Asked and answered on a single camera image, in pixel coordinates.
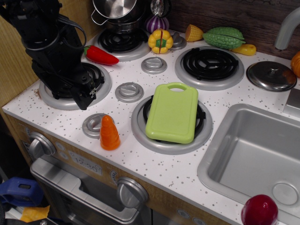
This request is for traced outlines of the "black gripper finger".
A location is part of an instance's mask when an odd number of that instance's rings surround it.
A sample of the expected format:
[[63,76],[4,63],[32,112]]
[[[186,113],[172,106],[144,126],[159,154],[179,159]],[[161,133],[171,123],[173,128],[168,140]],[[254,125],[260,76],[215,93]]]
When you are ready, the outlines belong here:
[[86,110],[92,101],[96,99],[96,87],[94,84],[73,85],[71,96],[81,110]]

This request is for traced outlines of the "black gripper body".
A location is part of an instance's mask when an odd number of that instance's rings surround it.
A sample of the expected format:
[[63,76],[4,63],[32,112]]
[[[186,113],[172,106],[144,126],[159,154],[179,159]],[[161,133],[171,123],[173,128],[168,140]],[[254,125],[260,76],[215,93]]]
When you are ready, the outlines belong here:
[[95,85],[95,82],[83,66],[83,62],[80,66],[70,69],[61,75],[45,70],[35,61],[32,62],[32,69],[39,79],[55,94],[65,85],[69,87],[70,93],[73,85]]

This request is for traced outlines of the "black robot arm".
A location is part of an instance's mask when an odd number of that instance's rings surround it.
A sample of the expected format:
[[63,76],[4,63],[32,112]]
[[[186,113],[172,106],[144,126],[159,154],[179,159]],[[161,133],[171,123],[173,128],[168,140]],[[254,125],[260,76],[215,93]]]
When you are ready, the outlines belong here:
[[84,44],[75,30],[80,26],[61,15],[61,7],[57,0],[2,0],[0,15],[21,36],[33,71],[53,97],[73,99],[86,110],[104,76],[81,61]]

